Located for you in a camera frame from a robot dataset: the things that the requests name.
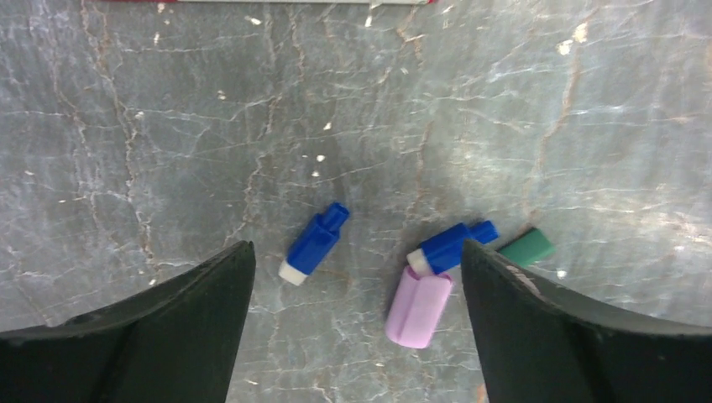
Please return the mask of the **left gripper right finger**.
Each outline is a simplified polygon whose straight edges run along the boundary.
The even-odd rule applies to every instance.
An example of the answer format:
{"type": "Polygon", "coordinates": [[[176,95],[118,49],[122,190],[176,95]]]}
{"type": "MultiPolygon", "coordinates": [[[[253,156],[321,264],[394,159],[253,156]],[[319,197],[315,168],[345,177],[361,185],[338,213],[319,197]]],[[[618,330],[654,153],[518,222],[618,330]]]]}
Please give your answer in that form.
{"type": "Polygon", "coordinates": [[[491,401],[710,401],[708,327],[597,301],[471,240],[461,273],[491,401]]]}

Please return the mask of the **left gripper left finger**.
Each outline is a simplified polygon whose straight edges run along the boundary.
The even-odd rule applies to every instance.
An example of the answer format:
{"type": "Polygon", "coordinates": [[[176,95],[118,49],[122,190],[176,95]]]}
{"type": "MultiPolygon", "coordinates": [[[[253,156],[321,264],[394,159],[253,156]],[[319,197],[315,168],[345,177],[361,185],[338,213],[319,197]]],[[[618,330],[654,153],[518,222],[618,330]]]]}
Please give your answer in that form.
{"type": "Polygon", "coordinates": [[[241,241],[58,326],[3,332],[2,401],[224,402],[255,272],[241,241]]]}

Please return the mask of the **pink highlighter cap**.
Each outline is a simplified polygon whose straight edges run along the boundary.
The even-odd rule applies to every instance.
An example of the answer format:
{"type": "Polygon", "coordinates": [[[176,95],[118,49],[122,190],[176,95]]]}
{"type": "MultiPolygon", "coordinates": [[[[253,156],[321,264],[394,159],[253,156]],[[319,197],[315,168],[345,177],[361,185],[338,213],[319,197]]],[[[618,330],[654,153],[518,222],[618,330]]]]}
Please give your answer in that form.
{"type": "Polygon", "coordinates": [[[427,348],[453,289],[447,273],[419,275],[407,265],[385,320],[385,335],[402,347],[427,348]]]}

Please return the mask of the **blue marker cap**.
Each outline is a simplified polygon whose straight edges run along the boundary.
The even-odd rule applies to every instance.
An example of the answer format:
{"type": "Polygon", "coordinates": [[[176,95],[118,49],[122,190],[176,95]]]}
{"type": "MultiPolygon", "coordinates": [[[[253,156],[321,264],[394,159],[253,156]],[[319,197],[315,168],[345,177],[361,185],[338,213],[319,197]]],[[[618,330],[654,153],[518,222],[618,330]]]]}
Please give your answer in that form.
{"type": "Polygon", "coordinates": [[[349,216],[350,211],[339,202],[315,214],[288,249],[279,267],[280,278],[301,285],[338,242],[341,227],[349,216]]]}
{"type": "Polygon", "coordinates": [[[466,240],[487,244],[498,237],[499,233],[491,221],[472,226],[461,222],[421,242],[406,256],[406,261],[417,275],[440,275],[460,265],[466,240]]]}

